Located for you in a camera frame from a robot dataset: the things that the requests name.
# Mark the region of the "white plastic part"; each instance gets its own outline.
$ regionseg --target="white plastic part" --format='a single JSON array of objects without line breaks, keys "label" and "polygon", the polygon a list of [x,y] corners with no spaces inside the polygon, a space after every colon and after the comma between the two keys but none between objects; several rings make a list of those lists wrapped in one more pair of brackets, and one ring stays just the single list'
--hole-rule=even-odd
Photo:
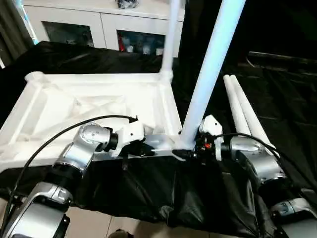
[{"label": "white plastic part", "polygon": [[109,151],[111,157],[119,156],[122,148],[130,142],[144,139],[144,127],[140,121],[127,124],[115,133],[118,134],[118,144],[115,150]]},{"label": "white plastic part", "polygon": [[180,0],[171,0],[168,31],[165,38],[162,67],[160,69],[161,79],[169,82],[173,79],[173,52],[179,9]]},{"label": "white plastic part", "polygon": [[227,54],[245,0],[222,0],[194,94],[186,115],[181,140],[192,149],[198,127]]},{"label": "white plastic part", "polygon": [[241,105],[239,103],[239,99],[234,90],[234,86],[231,82],[231,78],[229,75],[225,75],[223,77],[224,85],[226,87],[227,96],[232,112],[232,117],[234,121],[234,125],[236,127],[236,131],[239,133],[245,133],[251,135],[247,121],[244,117]]},{"label": "white plastic part", "polygon": [[222,134],[222,125],[213,115],[209,115],[203,119],[199,126],[199,132],[209,133],[210,135],[220,135]]},{"label": "white plastic part", "polygon": [[[203,119],[199,132],[209,133],[210,135],[220,135],[222,134],[221,124],[213,117],[213,115],[207,116]],[[215,144],[215,155],[216,159],[221,161],[221,144],[223,143],[223,137],[218,137],[214,140]]]},{"label": "white plastic part", "polygon": [[[61,130],[102,115],[138,116],[152,145],[171,148],[181,123],[169,82],[150,74],[43,74],[32,72],[0,130],[0,172],[22,167],[46,140]],[[127,119],[96,123],[120,130]],[[73,129],[47,146],[31,166],[51,165],[77,132]]]},{"label": "white plastic part", "polygon": [[255,114],[247,96],[245,95],[243,89],[241,88],[238,79],[235,75],[230,76],[230,80],[234,86],[234,90],[238,97],[240,106],[242,108],[244,117],[248,123],[249,130],[252,136],[255,136],[261,139],[263,142],[270,144],[270,141],[257,117]]}]

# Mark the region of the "white cabinet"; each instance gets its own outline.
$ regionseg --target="white cabinet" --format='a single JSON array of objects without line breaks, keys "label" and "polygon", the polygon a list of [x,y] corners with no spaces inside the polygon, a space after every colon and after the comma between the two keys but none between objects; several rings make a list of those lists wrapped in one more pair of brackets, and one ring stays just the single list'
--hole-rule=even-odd
[{"label": "white cabinet", "polygon": [[105,48],[100,14],[39,6],[24,6],[39,41]]},{"label": "white cabinet", "polygon": [[[118,9],[114,0],[24,0],[38,41],[161,54],[169,18],[169,1],[141,0]],[[173,56],[178,56],[184,20],[180,10]]]}]

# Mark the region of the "white pole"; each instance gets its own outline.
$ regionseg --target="white pole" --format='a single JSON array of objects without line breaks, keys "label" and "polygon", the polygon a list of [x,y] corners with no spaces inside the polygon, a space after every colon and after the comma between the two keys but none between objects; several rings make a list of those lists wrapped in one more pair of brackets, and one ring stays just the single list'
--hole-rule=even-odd
[{"label": "white pole", "polygon": [[174,41],[177,27],[177,19],[180,9],[180,0],[170,0],[170,13],[168,21],[168,30],[165,37],[162,67],[160,69],[161,79],[171,82],[173,79],[173,52]]},{"label": "white pole", "polygon": [[244,117],[247,120],[251,135],[261,139],[267,144],[270,144],[270,141],[257,115],[255,114],[247,96],[245,95],[241,85],[239,84],[238,79],[235,75],[230,76],[230,79],[233,84],[236,95],[238,97],[239,103],[241,105]]},{"label": "white pole", "polygon": [[228,100],[231,108],[231,113],[234,121],[234,125],[236,127],[236,131],[239,133],[245,133],[251,135],[247,121],[244,117],[241,105],[239,103],[239,99],[234,90],[234,86],[231,82],[231,78],[229,75],[225,75],[223,77],[224,85],[226,87]]},{"label": "white pole", "polygon": [[180,135],[184,147],[192,149],[198,127],[227,54],[245,0],[222,0],[208,49]]}]

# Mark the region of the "black fabric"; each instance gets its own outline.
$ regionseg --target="black fabric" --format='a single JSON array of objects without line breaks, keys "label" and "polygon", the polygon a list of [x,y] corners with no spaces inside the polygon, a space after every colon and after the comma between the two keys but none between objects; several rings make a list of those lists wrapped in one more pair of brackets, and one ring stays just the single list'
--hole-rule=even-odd
[{"label": "black fabric", "polygon": [[[20,95],[24,76],[44,73],[145,73],[158,72],[161,57],[119,53],[105,49],[41,42],[0,72],[10,94],[1,94],[3,123]],[[175,65],[173,92],[184,120],[199,68],[183,62]],[[224,132],[234,124],[222,76],[236,74],[271,142],[284,151],[316,184],[317,139],[316,77],[226,64],[214,88],[206,115],[213,114]],[[309,188],[296,170],[282,160],[292,179]],[[48,167],[29,168],[19,193],[28,194],[44,178]],[[0,174],[0,195],[5,197],[20,169]],[[305,192],[313,201],[316,195]],[[164,221],[240,237],[271,237],[274,226],[250,177],[236,163],[206,165],[182,163],[173,158],[141,158],[91,163],[75,205],[115,216],[144,221]]]}]

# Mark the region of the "white tray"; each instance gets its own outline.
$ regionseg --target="white tray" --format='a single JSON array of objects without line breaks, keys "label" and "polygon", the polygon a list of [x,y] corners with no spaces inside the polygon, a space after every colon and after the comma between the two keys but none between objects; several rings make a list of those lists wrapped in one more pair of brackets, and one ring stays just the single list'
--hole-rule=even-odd
[{"label": "white tray", "polygon": [[[27,85],[0,130],[0,172],[22,167],[47,139],[92,117],[137,116],[145,125],[146,134],[157,138],[177,137],[181,130],[170,83],[159,80],[159,74],[32,72],[25,80]],[[116,131],[128,120],[96,122]],[[58,138],[31,165],[52,164],[76,131],[73,129]]]}]

